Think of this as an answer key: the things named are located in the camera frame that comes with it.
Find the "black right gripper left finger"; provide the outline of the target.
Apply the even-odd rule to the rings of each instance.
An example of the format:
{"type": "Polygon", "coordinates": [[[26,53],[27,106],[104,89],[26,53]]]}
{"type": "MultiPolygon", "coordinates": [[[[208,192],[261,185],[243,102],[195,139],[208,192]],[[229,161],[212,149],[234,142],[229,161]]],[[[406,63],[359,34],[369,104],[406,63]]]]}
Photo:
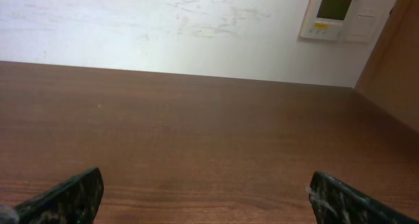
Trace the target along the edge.
{"type": "Polygon", "coordinates": [[[1,224],[91,224],[104,193],[100,169],[90,168],[16,206],[1,205],[1,224]]]}

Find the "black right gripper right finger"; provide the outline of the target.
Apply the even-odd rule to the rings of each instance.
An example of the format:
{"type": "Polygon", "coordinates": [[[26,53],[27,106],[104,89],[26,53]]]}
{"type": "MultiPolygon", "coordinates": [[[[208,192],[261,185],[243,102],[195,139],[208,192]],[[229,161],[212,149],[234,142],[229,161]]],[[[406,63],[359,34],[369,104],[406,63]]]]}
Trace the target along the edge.
{"type": "Polygon", "coordinates": [[[314,172],[308,199],[317,224],[418,224],[326,172],[314,172]]]}

